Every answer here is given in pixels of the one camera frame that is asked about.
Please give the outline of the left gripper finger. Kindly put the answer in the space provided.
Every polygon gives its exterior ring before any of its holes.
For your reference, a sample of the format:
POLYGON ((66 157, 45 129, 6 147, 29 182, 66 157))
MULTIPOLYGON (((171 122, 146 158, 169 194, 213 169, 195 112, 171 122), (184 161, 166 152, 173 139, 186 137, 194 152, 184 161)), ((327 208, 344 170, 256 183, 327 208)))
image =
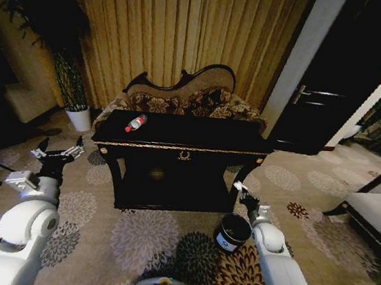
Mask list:
POLYGON ((30 153, 37 159, 43 159, 46 156, 46 149, 48 147, 49 138, 46 137, 43 141, 40 141, 39 145, 30 151, 30 153))
POLYGON ((67 159, 76 160, 82 154, 84 154, 84 151, 85 149, 84 149, 83 137, 80 136, 77 139, 77 143, 73 147, 70 147, 69 149, 64 151, 64 156, 67 159))

